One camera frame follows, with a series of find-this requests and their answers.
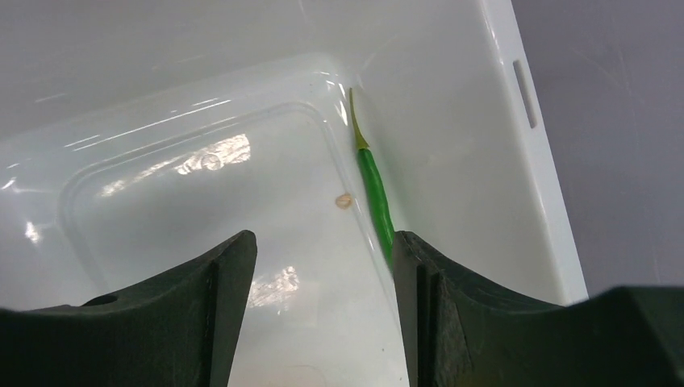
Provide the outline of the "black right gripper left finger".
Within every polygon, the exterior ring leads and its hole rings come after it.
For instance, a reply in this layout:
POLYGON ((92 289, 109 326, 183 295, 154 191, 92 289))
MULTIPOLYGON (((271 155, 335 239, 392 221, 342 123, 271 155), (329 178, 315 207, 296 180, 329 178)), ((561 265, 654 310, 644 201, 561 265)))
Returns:
POLYGON ((257 260, 241 231, 81 306, 2 310, 4 386, 225 386, 257 260))

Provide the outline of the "green chili pepper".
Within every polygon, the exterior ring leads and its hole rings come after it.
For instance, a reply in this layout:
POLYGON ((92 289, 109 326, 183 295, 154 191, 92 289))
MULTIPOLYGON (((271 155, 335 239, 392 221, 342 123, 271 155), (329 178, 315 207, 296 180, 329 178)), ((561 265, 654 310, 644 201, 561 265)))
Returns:
POLYGON ((394 267, 392 259, 394 224, 390 215, 390 206, 373 153, 371 152, 369 143, 363 136, 357 121, 357 114, 354 108, 353 88, 348 89, 348 100, 354 143, 357 150, 357 165, 364 183, 370 217, 380 243, 383 258, 388 268, 392 269, 394 267))

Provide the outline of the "white plastic bin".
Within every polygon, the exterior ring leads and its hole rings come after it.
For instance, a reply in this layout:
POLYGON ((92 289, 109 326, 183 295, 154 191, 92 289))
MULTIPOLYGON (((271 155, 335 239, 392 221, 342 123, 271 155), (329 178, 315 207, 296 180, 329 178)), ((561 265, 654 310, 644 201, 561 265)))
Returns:
POLYGON ((250 230, 230 385, 406 385, 349 88, 397 230, 586 298, 510 2, 4 1, 2 306, 79 305, 250 230))

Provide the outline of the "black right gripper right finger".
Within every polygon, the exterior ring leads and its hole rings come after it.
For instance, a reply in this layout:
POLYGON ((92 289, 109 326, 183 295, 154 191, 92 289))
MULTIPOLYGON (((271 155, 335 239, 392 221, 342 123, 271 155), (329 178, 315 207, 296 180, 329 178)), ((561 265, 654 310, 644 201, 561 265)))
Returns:
POLYGON ((558 306, 394 237, 394 287, 412 386, 680 386, 683 290, 620 286, 558 306))

